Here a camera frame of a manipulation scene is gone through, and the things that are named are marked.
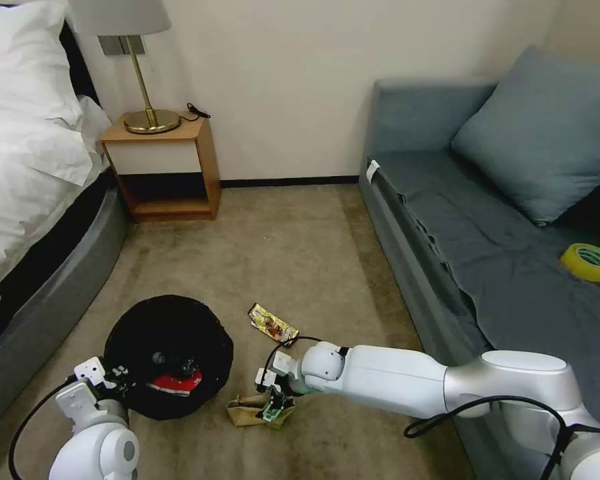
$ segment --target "baseboard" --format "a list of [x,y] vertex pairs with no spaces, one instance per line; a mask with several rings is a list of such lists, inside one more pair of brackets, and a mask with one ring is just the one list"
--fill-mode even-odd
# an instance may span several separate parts
[[339,177],[299,177],[283,179],[245,179],[220,181],[222,188],[289,187],[292,185],[341,185],[344,183],[358,183],[358,176],[342,175]]

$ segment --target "white bedsheet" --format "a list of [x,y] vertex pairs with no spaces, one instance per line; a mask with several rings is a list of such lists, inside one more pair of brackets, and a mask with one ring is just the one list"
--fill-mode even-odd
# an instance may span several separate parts
[[[11,145],[0,143],[0,282],[106,168],[97,139],[109,120],[91,99],[84,97],[80,103],[84,115],[78,122],[77,132],[51,122],[45,127],[36,122],[27,124],[21,119],[13,120],[19,122],[21,130],[12,138],[1,130],[1,142],[11,141]],[[35,142],[35,134],[40,132],[44,138],[51,139],[52,165],[45,162],[45,153],[48,153],[45,149],[50,146],[44,142],[38,142],[39,148],[34,148],[30,156],[23,154],[23,146],[27,144],[23,139]],[[85,156],[76,147],[76,135]],[[67,156],[64,163],[58,160],[62,153]]]

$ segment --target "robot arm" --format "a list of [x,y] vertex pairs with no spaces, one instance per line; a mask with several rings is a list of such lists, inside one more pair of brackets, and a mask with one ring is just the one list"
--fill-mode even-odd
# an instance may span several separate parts
[[74,369],[78,380],[55,398],[73,421],[73,437],[56,456],[49,480],[134,480],[140,447],[129,430],[127,410],[120,402],[99,399],[98,389],[116,385],[105,380],[97,357]]
[[[567,425],[600,429],[582,402],[571,366],[539,353],[491,351],[468,365],[446,367],[418,351],[366,345],[348,349],[320,342],[301,361],[277,352],[270,369],[259,370],[256,385],[271,393],[265,420],[279,414],[286,396],[312,392],[344,395],[417,418],[448,413],[477,399],[514,395],[552,407]],[[500,407],[516,441],[547,454],[553,451],[559,424],[550,412],[516,401],[501,402]],[[460,415],[488,412],[486,403]],[[574,434],[561,471],[563,480],[600,480],[600,433]]]

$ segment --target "black mesh basket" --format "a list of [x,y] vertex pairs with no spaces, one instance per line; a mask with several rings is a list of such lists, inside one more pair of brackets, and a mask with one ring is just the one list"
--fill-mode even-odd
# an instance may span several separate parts
[[[156,362],[156,355],[169,358],[169,365]],[[118,320],[107,339],[103,359],[109,369],[128,370],[129,389],[122,398],[128,408],[155,420],[168,420],[198,410],[226,384],[233,342],[206,305],[164,295],[137,303]],[[202,374],[190,396],[147,386],[160,375],[174,375],[178,362],[189,360]]]

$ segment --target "black power cord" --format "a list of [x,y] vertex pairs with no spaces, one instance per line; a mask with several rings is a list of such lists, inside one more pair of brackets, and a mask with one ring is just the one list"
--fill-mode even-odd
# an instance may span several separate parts
[[517,401],[522,403],[528,403],[530,405],[542,408],[542,410],[548,411],[558,421],[560,429],[558,430],[558,434],[555,439],[555,446],[542,472],[542,476],[540,476],[540,480],[548,480],[548,478],[551,476],[551,472],[553,471],[555,466],[558,463],[560,463],[560,455],[567,448],[569,441],[571,440],[571,436],[574,434],[574,432],[587,431],[593,433],[600,433],[600,429],[589,427],[586,425],[574,424],[571,426],[567,426],[564,418],[562,418],[562,416],[558,412],[556,412],[556,410],[540,401],[526,397],[517,397],[515,395],[496,395],[493,397],[485,397],[482,399],[470,401],[448,413],[442,413],[440,415],[436,415],[428,419],[417,420],[405,429],[404,436],[410,439],[418,438],[426,434],[433,428],[436,428],[441,423],[444,423],[445,421],[449,420],[452,417],[455,417],[459,413],[464,412],[465,410],[477,407],[478,405],[484,405],[485,403],[492,403],[496,401]]
[[67,377],[67,379],[62,383],[62,385],[58,385],[56,388],[54,388],[48,394],[46,394],[44,398],[42,398],[42,400],[40,400],[38,404],[33,408],[33,410],[29,412],[29,414],[25,417],[25,419],[18,427],[18,430],[16,430],[15,435],[13,436],[13,440],[11,440],[11,445],[9,446],[9,473],[11,474],[11,478],[13,480],[23,480],[22,477],[18,474],[18,470],[15,467],[15,447],[18,444],[18,440],[20,440],[20,435],[22,435],[22,432],[29,423],[29,420],[31,420],[31,418],[36,414],[36,412],[40,410],[40,407],[42,407],[42,405],[44,405],[52,396],[54,396],[60,390],[72,384],[76,380],[77,378],[75,375]]
[[190,119],[190,118],[186,118],[183,117],[182,115],[180,115],[180,118],[186,120],[186,121],[196,121],[199,118],[204,118],[204,119],[209,119],[211,118],[210,114],[203,112],[202,110],[198,110],[194,104],[192,103],[188,103],[187,104],[187,110],[189,110],[191,113],[196,114],[196,118],[194,119]]
[[295,343],[296,340],[313,340],[313,341],[317,341],[317,342],[322,341],[321,339],[316,338],[316,337],[304,337],[302,335],[296,335],[294,338],[289,339],[285,342],[282,342],[282,343],[280,343],[280,345],[276,345],[276,347],[273,350],[271,350],[271,353],[269,354],[269,357],[267,358],[267,361],[265,362],[265,371],[262,374],[262,378],[260,378],[260,383],[256,387],[256,390],[258,390],[258,392],[264,393],[264,391],[266,390],[266,388],[264,388],[264,385],[263,385],[265,382],[265,375],[267,374],[267,369],[269,368],[269,364],[271,363],[271,359],[273,358],[275,353],[278,350],[280,350],[282,347],[288,347],[292,343]]

